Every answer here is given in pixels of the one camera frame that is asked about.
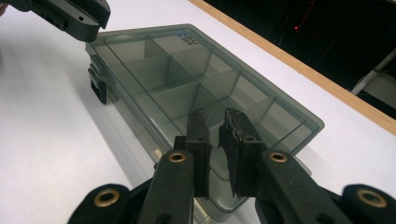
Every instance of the transparent plastic box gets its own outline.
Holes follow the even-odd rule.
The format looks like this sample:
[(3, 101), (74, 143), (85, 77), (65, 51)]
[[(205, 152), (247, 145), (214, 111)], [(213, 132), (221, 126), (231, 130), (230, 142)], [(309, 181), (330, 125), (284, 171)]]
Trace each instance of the transparent plastic box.
[(190, 111), (204, 108), (214, 146), (209, 199), (198, 198), (198, 222), (226, 220), (244, 198), (233, 198), (219, 145), (226, 107), (247, 114), (268, 149), (297, 154), (324, 127), (227, 49), (192, 25), (99, 34), (87, 43), (92, 85), (120, 111), (154, 161), (185, 135)]

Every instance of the table surface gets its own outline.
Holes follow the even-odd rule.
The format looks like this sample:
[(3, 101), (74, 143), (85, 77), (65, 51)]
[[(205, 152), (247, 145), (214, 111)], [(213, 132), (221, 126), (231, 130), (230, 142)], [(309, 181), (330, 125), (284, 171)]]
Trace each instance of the table surface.
[[(396, 138), (187, 0), (108, 0), (106, 31), (191, 23), (307, 107), (326, 127), (299, 154), (322, 187), (362, 183), (396, 196)], [(0, 217), (66, 223), (92, 189), (133, 188), (153, 162), (90, 87), (84, 43), (32, 12), (0, 18)], [(228, 223), (257, 223), (249, 200)]]

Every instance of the white pipe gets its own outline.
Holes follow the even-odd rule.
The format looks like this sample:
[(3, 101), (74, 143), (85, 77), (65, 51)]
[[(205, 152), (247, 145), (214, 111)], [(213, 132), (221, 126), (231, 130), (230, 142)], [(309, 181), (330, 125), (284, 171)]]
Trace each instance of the white pipe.
[(377, 67), (373, 68), (373, 70), (371, 70), (369, 72), (369, 74), (367, 74), (367, 76), (365, 76), (351, 91), (353, 94), (357, 95), (359, 92), (361, 92), (361, 90), (364, 89), (364, 87), (367, 86), (367, 84), (369, 84), (371, 82), (371, 80), (376, 77), (379, 73), (381, 73), (382, 69), (388, 64), (390, 63), (390, 61), (392, 61), (392, 59), (396, 56), (396, 49), (394, 49)]

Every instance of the white table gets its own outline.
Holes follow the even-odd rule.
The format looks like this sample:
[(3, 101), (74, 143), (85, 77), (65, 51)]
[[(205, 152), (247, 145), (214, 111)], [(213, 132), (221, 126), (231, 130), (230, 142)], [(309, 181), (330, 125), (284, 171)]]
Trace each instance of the white table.
[[(108, 0), (107, 31), (191, 23), (318, 115), (299, 153), (322, 187), (363, 183), (396, 197), (396, 138), (187, 0)], [(0, 18), (0, 217), (65, 223), (106, 183), (133, 188), (153, 163), (113, 105), (90, 87), (84, 43), (32, 12)], [(228, 223), (257, 223), (249, 200)]]

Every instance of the dark floor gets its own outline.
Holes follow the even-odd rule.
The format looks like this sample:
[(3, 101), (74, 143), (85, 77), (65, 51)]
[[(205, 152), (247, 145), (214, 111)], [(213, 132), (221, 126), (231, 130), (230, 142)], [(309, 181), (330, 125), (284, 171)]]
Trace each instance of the dark floor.
[[(349, 91), (396, 48), (396, 3), (383, 7), (363, 0), (206, 2)], [(396, 59), (384, 70), (396, 77)], [(358, 96), (396, 119), (393, 107), (364, 91)]]

